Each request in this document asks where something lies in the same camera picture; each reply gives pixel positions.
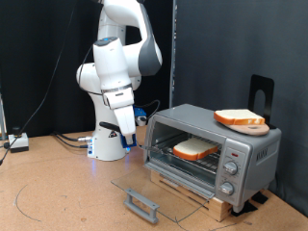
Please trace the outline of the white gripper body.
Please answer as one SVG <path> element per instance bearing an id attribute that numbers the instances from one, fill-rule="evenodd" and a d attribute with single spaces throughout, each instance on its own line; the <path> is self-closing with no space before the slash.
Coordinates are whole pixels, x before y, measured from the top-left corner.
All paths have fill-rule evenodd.
<path id="1" fill-rule="evenodd" d="M 136 132 L 134 116 L 134 93 L 131 87 L 106 90 L 104 103 L 114 112 L 121 134 L 125 137 Z"/>

